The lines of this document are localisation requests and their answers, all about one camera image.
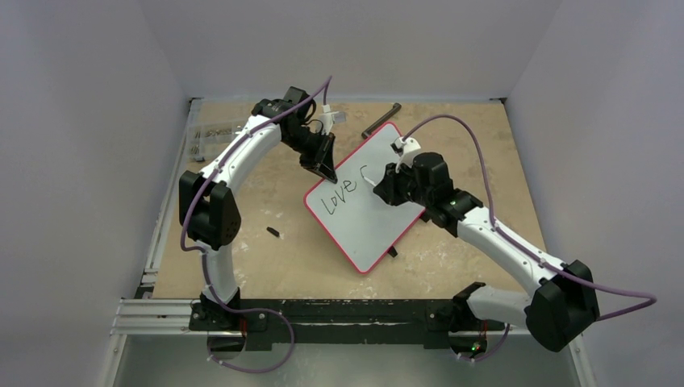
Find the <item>red framed whiteboard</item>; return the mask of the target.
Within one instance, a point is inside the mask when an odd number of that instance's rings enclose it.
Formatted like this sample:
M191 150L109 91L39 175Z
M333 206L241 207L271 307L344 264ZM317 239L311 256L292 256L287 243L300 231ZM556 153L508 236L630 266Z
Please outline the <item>red framed whiteboard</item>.
M410 202L388 206L364 180L379 182L386 166L398 161L390 145L400 136L394 123L385 123L336 166L337 183L320 181L303 198L359 273L372 270L424 212Z

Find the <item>black marker cap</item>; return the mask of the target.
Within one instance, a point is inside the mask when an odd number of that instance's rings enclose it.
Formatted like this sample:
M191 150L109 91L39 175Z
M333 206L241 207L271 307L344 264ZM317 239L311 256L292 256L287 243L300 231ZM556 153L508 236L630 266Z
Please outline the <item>black marker cap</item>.
M267 227L266 228L267 232L269 232L271 235L279 238L281 236L280 232L272 227Z

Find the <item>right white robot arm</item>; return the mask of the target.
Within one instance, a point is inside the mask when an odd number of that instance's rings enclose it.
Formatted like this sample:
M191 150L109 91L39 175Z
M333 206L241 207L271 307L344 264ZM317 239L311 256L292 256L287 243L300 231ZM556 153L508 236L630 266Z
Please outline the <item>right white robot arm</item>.
M599 320L590 269L538 252L514 232L505 236L507 229L481 200L455 187L442 155L420 153L410 166L389 163L373 191L389 206L422 206L433 224L483 252L522 286L516 293L469 285L453 297L451 331L494 320L525 328L542 347L559 352Z

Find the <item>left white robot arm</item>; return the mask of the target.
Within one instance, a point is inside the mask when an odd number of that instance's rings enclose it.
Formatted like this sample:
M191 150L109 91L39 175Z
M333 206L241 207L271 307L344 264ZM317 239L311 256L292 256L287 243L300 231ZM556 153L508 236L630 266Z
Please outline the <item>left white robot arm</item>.
M241 228L236 194L248 175L278 144L299 155L300 166L326 181L338 181L333 160L334 124L344 112L329 104L316 112L314 96L290 87L283 98L255 104L229 145L199 172L184 172L178 183L181 249L200 254L205 287L200 302L222 330L240 321L231 244Z

